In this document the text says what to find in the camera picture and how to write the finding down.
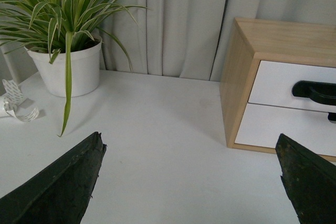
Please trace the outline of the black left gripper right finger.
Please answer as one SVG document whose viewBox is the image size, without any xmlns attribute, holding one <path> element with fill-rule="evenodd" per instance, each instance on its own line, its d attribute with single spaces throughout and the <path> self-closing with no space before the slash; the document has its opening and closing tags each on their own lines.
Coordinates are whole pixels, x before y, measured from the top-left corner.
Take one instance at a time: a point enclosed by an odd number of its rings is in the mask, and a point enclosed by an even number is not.
<svg viewBox="0 0 336 224">
<path fill-rule="evenodd" d="M 335 223 L 335 165 L 284 134 L 276 154 L 300 223 Z"/>
</svg>

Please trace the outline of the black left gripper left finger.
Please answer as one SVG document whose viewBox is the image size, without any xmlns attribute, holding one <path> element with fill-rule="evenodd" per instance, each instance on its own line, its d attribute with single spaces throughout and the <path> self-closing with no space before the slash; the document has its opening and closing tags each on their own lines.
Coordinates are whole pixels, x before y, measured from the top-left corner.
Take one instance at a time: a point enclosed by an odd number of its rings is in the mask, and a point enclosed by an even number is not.
<svg viewBox="0 0 336 224">
<path fill-rule="evenodd" d="M 80 223 L 107 146 L 94 132 L 1 198 L 1 223 Z"/>
</svg>

